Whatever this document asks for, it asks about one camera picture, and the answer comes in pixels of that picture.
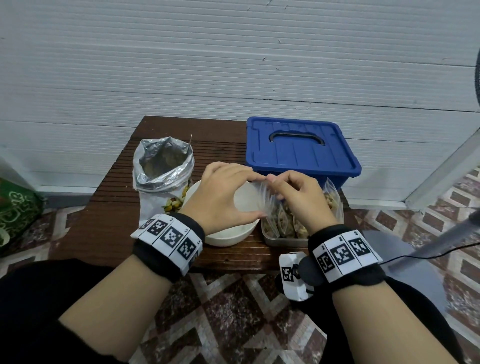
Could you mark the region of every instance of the hand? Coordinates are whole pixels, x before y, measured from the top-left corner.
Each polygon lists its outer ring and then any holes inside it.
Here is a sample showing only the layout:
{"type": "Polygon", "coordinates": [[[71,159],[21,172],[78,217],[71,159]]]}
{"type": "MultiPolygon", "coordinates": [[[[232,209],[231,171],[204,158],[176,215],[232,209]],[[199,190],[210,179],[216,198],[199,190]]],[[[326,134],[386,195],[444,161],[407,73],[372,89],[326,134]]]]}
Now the hand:
{"type": "Polygon", "coordinates": [[[267,176],[270,186],[288,202],[293,215],[310,235],[337,225],[318,181],[303,173],[288,170],[278,176],[267,176]]]}
{"type": "Polygon", "coordinates": [[[210,235],[266,217],[262,211],[240,212],[233,195],[245,182],[264,181],[265,176],[237,163],[215,162],[205,168],[200,186],[180,213],[194,219],[210,235]]]}

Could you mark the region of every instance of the wristband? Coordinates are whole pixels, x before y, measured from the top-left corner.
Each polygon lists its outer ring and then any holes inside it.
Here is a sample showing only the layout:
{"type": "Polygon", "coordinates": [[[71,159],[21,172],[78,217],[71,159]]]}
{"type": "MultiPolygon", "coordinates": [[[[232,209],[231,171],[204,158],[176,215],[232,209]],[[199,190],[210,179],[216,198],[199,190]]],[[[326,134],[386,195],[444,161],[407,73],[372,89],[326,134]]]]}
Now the wristband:
{"type": "Polygon", "coordinates": [[[332,292],[355,284],[371,286],[385,279],[385,272],[378,264],[382,258],[358,230],[329,236],[325,242],[309,248],[332,292]]]}
{"type": "Polygon", "coordinates": [[[173,282],[179,278],[178,272],[183,276],[187,274],[202,252],[203,243],[198,235],[204,233],[201,228],[198,231],[197,226],[185,215],[155,215],[131,235],[141,241],[135,243],[133,253],[153,272],[173,282]]]}

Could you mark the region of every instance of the white bowl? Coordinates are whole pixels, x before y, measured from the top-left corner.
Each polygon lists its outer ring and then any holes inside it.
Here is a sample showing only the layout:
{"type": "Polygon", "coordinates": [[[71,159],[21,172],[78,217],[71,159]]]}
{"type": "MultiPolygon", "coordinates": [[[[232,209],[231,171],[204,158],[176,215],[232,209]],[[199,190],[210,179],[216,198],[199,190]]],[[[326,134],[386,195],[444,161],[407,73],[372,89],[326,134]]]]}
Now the white bowl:
{"type": "MultiPolygon", "coordinates": [[[[195,193],[197,188],[200,186],[200,182],[201,181],[198,181],[187,191],[184,204],[195,193]]],[[[249,182],[246,182],[235,192],[235,195],[233,197],[233,203],[235,204],[235,207],[242,212],[258,210],[257,190],[255,189],[255,187],[250,185],[249,182]]],[[[233,228],[208,235],[205,238],[205,243],[213,246],[222,247],[238,244],[250,235],[253,229],[255,229],[255,226],[257,226],[258,221],[260,220],[256,220],[251,224],[235,226],[233,228]]]]}

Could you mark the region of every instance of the left hand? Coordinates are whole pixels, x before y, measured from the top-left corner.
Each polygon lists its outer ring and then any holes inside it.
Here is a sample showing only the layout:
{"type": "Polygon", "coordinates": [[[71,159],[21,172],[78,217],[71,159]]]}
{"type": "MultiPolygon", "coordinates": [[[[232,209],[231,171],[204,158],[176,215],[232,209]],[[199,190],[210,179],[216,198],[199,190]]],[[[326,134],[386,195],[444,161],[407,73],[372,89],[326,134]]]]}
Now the left hand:
{"type": "Polygon", "coordinates": [[[240,212],[233,204],[235,192],[245,182],[264,181],[265,176],[237,163],[215,162],[205,168],[202,182],[180,213],[194,219],[210,235],[266,217],[262,211],[240,212]]]}

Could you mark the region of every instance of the metal tray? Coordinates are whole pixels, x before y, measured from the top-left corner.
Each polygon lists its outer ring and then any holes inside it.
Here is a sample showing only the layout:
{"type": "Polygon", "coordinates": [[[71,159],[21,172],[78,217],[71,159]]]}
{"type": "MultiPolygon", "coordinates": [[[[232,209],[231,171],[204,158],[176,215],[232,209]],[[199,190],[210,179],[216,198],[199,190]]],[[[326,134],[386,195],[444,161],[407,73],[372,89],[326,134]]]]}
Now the metal tray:
{"type": "Polygon", "coordinates": [[[260,222],[261,222],[261,225],[262,225],[262,234],[264,236],[265,243],[268,246],[274,246],[274,247],[287,246],[287,247],[290,247],[290,248],[306,248],[306,247],[308,247],[308,239],[269,238],[265,234],[263,220],[260,220],[260,222]]]}

